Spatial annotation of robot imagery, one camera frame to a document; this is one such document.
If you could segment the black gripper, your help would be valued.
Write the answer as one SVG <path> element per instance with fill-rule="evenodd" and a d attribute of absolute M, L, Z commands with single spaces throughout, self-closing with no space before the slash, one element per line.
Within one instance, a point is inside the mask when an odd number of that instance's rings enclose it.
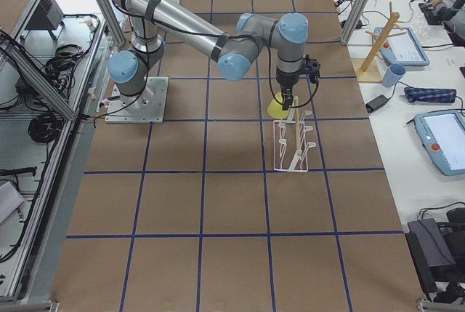
<path fill-rule="evenodd" d="M 281 95 L 284 98 L 284 110 L 287 111 L 293 105 L 293 88 L 300 77 L 299 71 L 292 73 L 276 68 L 276 80 L 280 85 Z"/>

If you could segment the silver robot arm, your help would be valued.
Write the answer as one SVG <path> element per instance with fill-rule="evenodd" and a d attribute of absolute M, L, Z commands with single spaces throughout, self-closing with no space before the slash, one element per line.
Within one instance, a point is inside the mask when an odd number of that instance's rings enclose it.
<path fill-rule="evenodd" d="M 173 0 L 112 1 L 130 17 L 160 26 L 209 56 L 217 63 L 221 75 L 231 81 L 243 78 L 263 48 L 275 49 L 278 56 L 275 78 L 281 91 L 277 102 L 283 110 L 293 107 L 293 87 L 300 76 L 306 74 L 315 84 L 319 82 L 318 62 L 304 54 L 308 20 L 299 13 L 288 13 L 278 20 L 244 13 L 233 36 Z"/>

